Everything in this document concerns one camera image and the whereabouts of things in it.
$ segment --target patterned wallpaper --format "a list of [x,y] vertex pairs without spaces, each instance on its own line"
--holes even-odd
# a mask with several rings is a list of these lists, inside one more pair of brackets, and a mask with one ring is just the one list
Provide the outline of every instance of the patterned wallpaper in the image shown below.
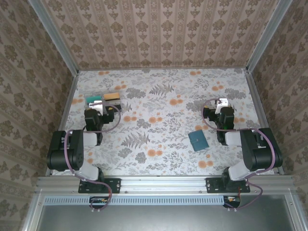
[[19,230],[45,175],[72,76],[24,0],[0,1],[0,230]]
[[294,0],[253,76],[262,104],[308,212],[308,1]]
[[79,69],[245,66],[278,0],[42,0]]

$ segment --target table surface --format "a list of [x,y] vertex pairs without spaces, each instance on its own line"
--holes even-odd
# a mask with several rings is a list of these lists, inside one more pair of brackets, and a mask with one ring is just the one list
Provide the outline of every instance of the table surface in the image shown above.
[[[66,129],[82,129],[85,96],[106,91],[120,92],[122,120],[100,146],[84,149],[105,175],[220,175],[236,164],[241,147],[222,146],[202,122],[211,98],[229,99],[235,128],[259,127],[243,69],[168,69],[80,72]],[[188,133],[198,129],[209,148],[194,152]]]

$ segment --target aluminum frame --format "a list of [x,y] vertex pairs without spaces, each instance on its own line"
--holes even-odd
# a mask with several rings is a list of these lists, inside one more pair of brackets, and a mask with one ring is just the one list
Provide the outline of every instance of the aluminum frame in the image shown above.
[[248,63],[247,69],[249,72],[252,72],[256,67],[259,59],[261,58],[264,50],[266,49],[267,45],[269,44],[271,38],[273,37],[274,33],[276,32],[277,27],[279,26],[281,20],[283,19],[285,13],[289,9],[293,0],[282,0],[279,1],[277,7],[274,10],[269,22],[267,23],[263,34],[258,41],[258,44],[251,54]]
[[[121,178],[121,192],[117,196],[210,196],[236,195],[237,193],[207,193],[205,179],[220,176],[106,176],[106,178]],[[284,195],[288,204],[293,225],[296,231],[306,231],[307,221],[296,195],[292,177],[286,175],[259,175],[249,180],[263,189],[264,195]],[[46,196],[78,196],[79,180],[73,176],[40,177],[37,188],[25,220],[23,231],[35,231],[44,206]],[[251,186],[250,193],[258,195],[260,190]],[[106,196],[107,194],[83,194],[91,196]]]
[[66,63],[68,69],[72,73],[73,77],[78,75],[78,64],[74,61],[69,48],[65,45],[64,41],[61,38],[61,35],[57,31],[53,21],[51,20],[47,10],[43,6],[41,1],[38,0],[29,0],[32,8],[35,13],[38,15],[39,20],[42,22],[44,28],[51,37],[54,45],[61,54],[64,62]]
[[[252,73],[250,71],[246,71],[245,76],[246,76],[247,84],[248,84],[249,91],[250,91],[250,94],[251,94],[251,98],[252,98],[252,101],[253,101],[254,106],[255,106],[255,110],[256,110],[256,114],[257,114],[259,123],[260,123],[262,128],[268,128],[269,123],[266,119],[265,112],[264,112],[264,109],[263,109],[263,106],[262,106],[262,102],[260,100],[260,97],[259,97],[259,94],[258,94],[258,91],[257,91],[257,87],[256,87],[256,84],[255,84],[254,78],[252,76]],[[284,171],[283,171],[282,167],[278,167],[277,169],[278,169],[278,172],[279,172],[280,175],[284,175]]]

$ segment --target floral wallpaper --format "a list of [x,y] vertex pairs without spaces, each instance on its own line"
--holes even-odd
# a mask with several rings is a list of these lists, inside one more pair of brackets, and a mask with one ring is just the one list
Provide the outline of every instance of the floral wallpaper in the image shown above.
[[308,1],[294,0],[253,76],[308,214]]
[[245,66],[278,0],[43,0],[79,69]]
[[[259,127],[244,69],[169,69],[81,71],[66,129],[85,125],[86,96],[109,90],[120,92],[122,120],[84,151],[105,175],[216,175],[236,164],[242,149],[222,146],[202,122],[210,98],[229,98],[236,128]],[[188,133],[195,130],[204,132],[208,149],[193,151]]]
[[72,76],[30,4],[0,1],[0,230],[19,230],[45,175]]

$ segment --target purple cable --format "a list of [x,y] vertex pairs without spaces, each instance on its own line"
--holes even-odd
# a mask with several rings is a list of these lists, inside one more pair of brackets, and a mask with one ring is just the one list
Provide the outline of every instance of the purple cable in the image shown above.
[[[121,121],[121,113],[120,113],[120,110],[119,110],[117,107],[115,107],[115,106],[113,106],[113,105],[111,105],[111,104],[108,104],[108,103],[95,103],[95,104],[93,104],[93,105],[99,105],[99,104],[103,104],[103,105],[105,105],[105,106],[113,107],[114,109],[116,109],[117,112],[119,113],[119,120],[118,120],[117,124],[116,124],[114,127],[110,128],[110,129],[103,130],[103,131],[84,131],[85,133],[103,133],[103,132],[109,132],[109,131],[115,129],[115,128],[118,126],[118,124],[120,123],[120,121]],[[109,192],[108,200],[107,200],[106,204],[100,209],[100,210],[103,210],[103,209],[105,209],[105,208],[107,207],[107,205],[108,205],[109,202],[111,201],[112,189],[110,188],[110,186],[109,186],[108,184],[106,184],[106,183],[104,183],[104,182],[98,182],[98,181],[89,180],[89,179],[86,179],[86,178],[84,178],[84,177],[81,177],[81,176],[75,174],[75,171],[73,170],[72,166],[71,166],[70,163],[69,163],[68,154],[67,154],[67,140],[68,140],[68,136],[69,136],[69,134],[70,134],[71,131],[73,131],[73,130],[71,129],[71,130],[67,131],[67,133],[66,133],[66,135],[65,135],[65,137],[64,137],[64,157],[65,157],[65,161],[66,161],[67,167],[68,167],[68,169],[72,172],[73,176],[77,177],[78,179],[81,179],[81,180],[84,180],[84,181],[87,181],[87,182],[90,182],[90,183],[93,183],[93,184],[101,184],[101,185],[104,185],[104,186],[106,186],[106,187],[108,188],[108,192]]]
[[246,181],[246,182],[247,182],[248,184],[250,184],[250,185],[252,185],[252,186],[254,186],[254,187],[260,189],[260,193],[258,194],[258,196],[256,196],[251,202],[249,202],[249,203],[247,203],[247,204],[245,204],[245,205],[243,205],[243,206],[241,206],[241,207],[238,207],[238,208],[234,208],[232,205],[230,205],[230,204],[228,204],[228,203],[226,203],[226,202],[225,202],[225,205],[229,206],[230,208],[234,208],[234,209],[238,210],[238,209],[246,208],[247,206],[251,205],[253,202],[255,202],[257,199],[260,198],[260,196],[261,196],[262,193],[263,193],[263,189],[262,189],[260,186],[256,185],[256,184],[250,183],[249,181]]
[[[234,209],[242,209],[242,208],[245,208],[245,207],[251,205],[254,201],[256,201],[258,198],[260,198],[260,196],[262,195],[263,189],[262,189],[260,186],[258,186],[258,185],[255,185],[255,184],[253,184],[253,183],[250,183],[250,182],[248,181],[248,179],[249,179],[250,177],[255,176],[255,175],[258,174],[258,173],[267,172],[267,171],[271,170],[271,169],[274,167],[275,161],[276,161],[274,147],[273,147],[273,145],[271,144],[269,138],[268,138],[262,131],[260,131],[260,130],[257,129],[257,128],[242,128],[242,129],[228,129],[228,130],[224,130],[224,129],[218,129],[218,128],[215,128],[215,127],[212,127],[211,125],[209,125],[209,124],[206,122],[206,120],[205,120],[205,118],[204,118],[204,116],[203,116],[203,109],[207,106],[207,104],[208,104],[210,101],[214,101],[214,100],[217,100],[217,101],[221,102],[220,99],[218,99],[218,98],[213,98],[213,99],[207,100],[207,101],[203,104],[202,111],[201,111],[202,119],[203,119],[203,121],[205,122],[205,124],[206,124],[209,128],[212,128],[212,129],[214,129],[214,130],[216,130],[216,131],[225,131],[225,132],[229,132],[229,131],[240,131],[240,130],[253,130],[253,131],[256,131],[256,132],[258,132],[258,133],[266,140],[266,142],[269,144],[269,148],[270,148],[270,150],[271,150],[272,160],[271,160],[270,166],[269,166],[267,169],[265,169],[265,170],[260,170],[260,171],[258,171],[258,172],[253,172],[253,173],[251,173],[250,175],[248,175],[247,177],[245,177],[245,178],[247,179],[247,183],[248,183],[248,184],[250,184],[250,185],[252,185],[252,186],[254,186],[254,187],[260,189],[260,193],[259,193],[259,195],[258,195],[255,199],[253,199],[251,202],[245,204],[245,205],[242,206],[242,207],[234,208]],[[227,206],[233,208],[233,206],[231,206],[230,204],[228,204],[228,203],[225,203],[225,204],[226,204]]]
[[[97,200],[99,200],[100,198],[93,198],[92,200],[91,200],[91,203],[90,203],[90,208],[92,209],[92,212],[96,209],[96,208],[93,208],[93,203],[94,203],[94,201],[97,201]],[[103,206],[103,207],[101,207],[101,208],[97,208],[97,210],[103,210],[103,209],[105,209],[106,208],[106,204]]]

